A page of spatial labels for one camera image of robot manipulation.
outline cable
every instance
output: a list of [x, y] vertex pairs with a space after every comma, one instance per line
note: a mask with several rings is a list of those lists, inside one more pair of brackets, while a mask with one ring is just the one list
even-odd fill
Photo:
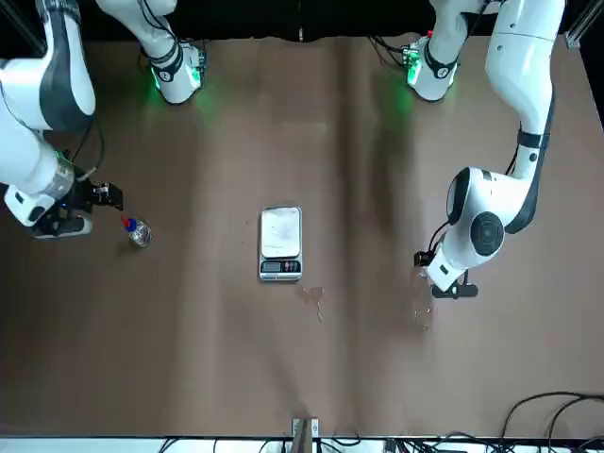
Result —
[[402, 48], [400, 48], [400, 47], [394, 47], [393, 45], [389, 45], [380, 36], [372, 36], [371, 39], [373, 39], [375, 42], [377, 42], [379, 45], [381, 45], [384, 49], [386, 49], [386, 50], [388, 50], [390, 52], [396, 52], [397, 54], [401, 54], [401, 55], [403, 53], [403, 49]]
[[262, 444], [262, 446], [260, 447], [260, 450], [258, 450], [258, 453], [261, 453], [261, 451], [268, 445], [268, 443], [271, 441], [264, 441], [264, 444]]
[[[172, 31], [170, 28], [168, 28], [166, 25], [164, 25], [161, 22], [161, 20], [158, 18], [158, 16], [156, 16], [153, 13], [153, 10], [151, 10], [151, 8], [149, 7], [147, 0], [137, 0], [137, 2], [139, 3], [139, 8], [141, 9], [141, 12], [143, 13], [143, 18], [149, 24], [149, 26], [155, 28], [156, 30], [165, 31], [178, 43], [191, 44], [191, 42], [194, 41], [194, 40], [190, 40], [190, 39], [185, 40], [185, 39], [181, 39], [181, 38], [177, 37], [176, 34], [174, 33], [174, 31]], [[143, 4], [146, 7], [147, 12], [151, 16], [151, 18], [155, 21], [154, 24], [147, 17], [147, 13], [144, 11]]]
[[439, 232], [440, 232], [440, 231], [441, 231], [441, 230], [442, 230], [444, 227], [446, 227], [447, 225], [449, 225], [449, 221], [448, 221], [448, 220], [447, 220], [446, 222], [444, 222], [442, 225], [440, 225], [438, 228], [436, 228], [436, 231], [434, 231], [434, 234], [433, 234], [433, 235], [432, 235], [432, 237], [430, 238], [430, 242], [429, 242], [429, 244], [428, 244], [428, 251], [430, 251], [430, 252], [431, 252], [431, 251], [433, 251], [433, 249], [432, 249], [432, 243], [434, 243], [434, 240], [436, 239], [436, 235], [437, 235], [437, 234], [438, 234], [438, 233], [439, 233]]
[[158, 453], [164, 453], [168, 448], [170, 448], [172, 445], [174, 445], [179, 440], [180, 440], [179, 437], [169, 437], [169, 438], [167, 438], [163, 442], [163, 444], [161, 445], [161, 448], [159, 449]]
[[386, 51], [386, 53], [388, 54], [388, 56], [390, 57], [390, 59], [394, 62], [394, 65], [397, 68], [402, 69], [402, 67], [403, 67], [402, 56], [401, 56], [401, 60], [398, 60], [396, 58], [396, 56], [395, 56], [396, 54], [402, 54], [402, 49], [397, 49], [396, 47], [392, 47], [391, 45], [389, 45], [388, 43], [386, 43], [380, 37], [375, 37], [375, 36], [374, 37], [369, 37], [369, 40], [373, 41], [376, 45], [381, 46]]
[[491, 447], [493, 450], [499, 451], [500, 445], [494, 444], [494, 443], [489, 442], [489, 441], [482, 440], [482, 439], [480, 439], [478, 437], [475, 437], [475, 436], [473, 436], [471, 434], [467, 434], [467, 433], [465, 433], [463, 431], [451, 431], [451, 432], [449, 432], [443, 438], [440, 438], [439, 441], [436, 444], [431, 445], [430, 448], [436, 449], [436, 447], [438, 445], [443, 444], [447, 440], [450, 440], [452, 437], [464, 437], [466, 439], [470, 439], [470, 440], [474, 441], [477, 444], [487, 445], [487, 446]]
[[598, 436], [594, 436], [591, 439], [588, 439], [587, 441], [585, 441], [583, 444], [579, 445], [577, 447], [577, 450], [581, 451], [583, 448], [585, 448], [590, 443], [595, 442], [595, 441], [600, 441], [601, 442], [603, 439], [604, 439], [604, 435], [602, 435], [602, 434], [600, 434]]
[[88, 136], [90, 134], [90, 127], [92, 127], [92, 122], [96, 123], [96, 128], [98, 130], [98, 140], [99, 140], [98, 159], [96, 161], [96, 164], [88, 172], [86, 172], [84, 175], [82, 175], [76, 179], [76, 181], [78, 181], [78, 182], [82, 182], [82, 181], [88, 179], [94, 172], [96, 172], [99, 169], [99, 167], [103, 163], [103, 160], [105, 159], [105, 137], [103, 135], [103, 129], [101, 129], [101, 125], [98, 123], [98, 119], [96, 119], [96, 120], [91, 120], [91, 122], [89, 123], [86, 132], [84, 132], [84, 137], [82, 138], [82, 143], [75, 151], [74, 156], [72, 157], [71, 161], [74, 162], [76, 160], [76, 157], [79, 154], [80, 149], [82, 149], [84, 142], [88, 139]]
[[394, 59], [396, 65], [392, 64], [390, 61], [386, 61], [384, 56], [381, 55], [381, 52], [379, 52], [378, 44], [376, 42], [374, 42], [371, 38], [367, 38], [367, 39], [369, 40], [369, 42], [371, 43], [371, 46], [376, 51], [377, 57], [379, 58], [379, 62], [381, 63], [382, 66], [385, 66], [390, 69], [394, 69], [396, 71], [402, 71], [402, 66], [399, 64], [399, 62], [396, 59]]
[[589, 396], [586, 395], [586, 396], [577, 397], [575, 399], [572, 399], [572, 400], [567, 401], [566, 403], [562, 404], [561, 407], [558, 409], [558, 411], [556, 411], [554, 416], [551, 418], [551, 421], [549, 422], [549, 427], [547, 429], [547, 451], [548, 452], [551, 452], [551, 441], [552, 441], [552, 437], [554, 434], [554, 427], [556, 425], [556, 422], [558, 421], [558, 418], [568, 408], [570, 408], [571, 406], [573, 406], [577, 403], [580, 403], [581, 401], [597, 401], [600, 403], [604, 403], [604, 397], [596, 396], [596, 395], [589, 395]]
[[335, 438], [330, 439], [330, 441], [338, 444], [339, 446], [357, 446], [358, 444], [361, 443], [361, 438], [359, 437], [359, 435], [357, 435], [357, 440], [351, 442], [350, 444], [339, 441], [338, 439], [335, 439]]
[[508, 165], [508, 169], [506, 170], [506, 175], [510, 174], [510, 171], [513, 169], [514, 164], [516, 163], [516, 158], [518, 157], [518, 145], [516, 145], [516, 150], [513, 152], [512, 160], [510, 161], [510, 165]]
[[77, 147], [77, 150], [74, 152], [74, 156], [72, 158], [70, 158], [71, 162], [73, 162], [76, 159], [77, 155], [79, 154], [80, 150], [82, 149], [82, 146], [84, 146], [84, 143], [88, 140], [88, 136], [91, 134], [91, 129], [92, 129], [93, 123], [94, 123], [94, 119], [91, 118], [91, 120], [86, 125], [86, 130], [84, 130], [84, 135], [82, 135], [82, 140], [80, 140], [79, 146]]
[[140, 47], [140, 49], [139, 49], [139, 55], [138, 55], [138, 56], [137, 56], [137, 58], [136, 58], [136, 65], [138, 66], [138, 68], [139, 68], [139, 72], [140, 72], [141, 74], [146, 74], [146, 70], [149, 68], [149, 65], [147, 64], [147, 68], [143, 68], [143, 67], [141, 66], [141, 57], [142, 57], [143, 55], [144, 55], [144, 53], [143, 53], [143, 47], [141, 46], [141, 47]]
[[482, 19], [482, 16], [484, 15], [484, 11], [491, 4], [492, 1], [493, 0], [484, 0], [484, 2], [482, 3], [482, 6], [478, 10], [478, 17], [474, 21], [474, 24], [472, 25], [472, 28], [470, 28], [470, 31], [468, 31], [468, 34], [465, 37], [465, 40], [463, 40], [463, 42], [468, 41], [468, 38], [470, 38], [474, 34], [474, 32], [476, 31], [476, 29], [478, 28], [478, 23], [480, 22], [480, 19]]
[[508, 411], [508, 415], [503, 423], [503, 427], [501, 428], [501, 432], [499, 434], [499, 444], [503, 444], [503, 441], [506, 436], [506, 432], [508, 430], [508, 425], [510, 424], [510, 420], [512, 419], [513, 413], [523, 404], [529, 403], [530, 401], [534, 401], [535, 399], [547, 398], [550, 396], [574, 396], [575, 398], [581, 398], [584, 396], [596, 397], [604, 399], [604, 395], [602, 394], [579, 394], [577, 392], [545, 392], [543, 394], [534, 394], [533, 396], [526, 397], [521, 399], [516, 404], [512, 406], [512, 408]]
[[320, 449], [321, 449], [321, 445], [324, 446], [328, 446], [329, 448], [331, 448], [331, 450], [335, 451], [336, 453], [342, 453], [342, 450], [340, 450], [339, 448], [333, 446], [332, 444], [328, 444], [327, 442], [324, 441], [317, 441], [317, 453], [319, 453]]

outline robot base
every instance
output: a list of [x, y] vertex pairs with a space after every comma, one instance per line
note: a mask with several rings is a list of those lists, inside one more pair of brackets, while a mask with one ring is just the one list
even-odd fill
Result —
[[404, 49], [404, 55], [411, 55], [405, 60], [405, 66], [408, 68], [407, 83], [415, 92], [424, 100], [435, 102], [445, 97], [446, 91], [453, 84], [455, 72], [459, 63], [455, 64], [452, 70], [436, 76], [428, 63], [426, 62], [426, 46], [429, 38], [427, 36], [421, 38], [417, 42], [413, 42]]
[[170, 104], [182, 104], [201, 88], [206, 70], [206, 52], [192, 44], [180, 43], [182, 59], [176, 58], [175, 71], [159, 67], [151, 60], [156, 87]]

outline water bottle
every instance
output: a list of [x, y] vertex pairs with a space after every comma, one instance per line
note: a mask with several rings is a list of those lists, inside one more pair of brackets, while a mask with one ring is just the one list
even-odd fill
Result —
[[149, 245], [152, 238], [151, 228], [145, 222], [123, 216], [122, 223], [130, 237], [130, 241], [138, 247], [147, 247]]

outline water spill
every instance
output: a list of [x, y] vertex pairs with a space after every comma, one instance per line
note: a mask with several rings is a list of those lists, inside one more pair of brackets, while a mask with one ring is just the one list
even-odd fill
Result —
[[304, 301], [305, 304], [310, 303], [312, 305], [316, 305], [317, 318], [319, 319], [319, 322], [322, 323], [323, 316], [321, 315], [321, 298], [325, 293], [325, 289], [323, 289], [323, 287], [321, 286], [313, 286], [310, 289], [298, 287], [296, 289], [296, 293], [298, 297], [300, 297]]

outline bottle cap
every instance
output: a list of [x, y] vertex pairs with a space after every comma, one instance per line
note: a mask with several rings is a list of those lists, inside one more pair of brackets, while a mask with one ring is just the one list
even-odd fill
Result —
[[128, 233], [131, 233], [136, 229], [136, 220], [125, 217], [123, 214], [120, 216], [120, 220], [122, 220], [122, 225]]

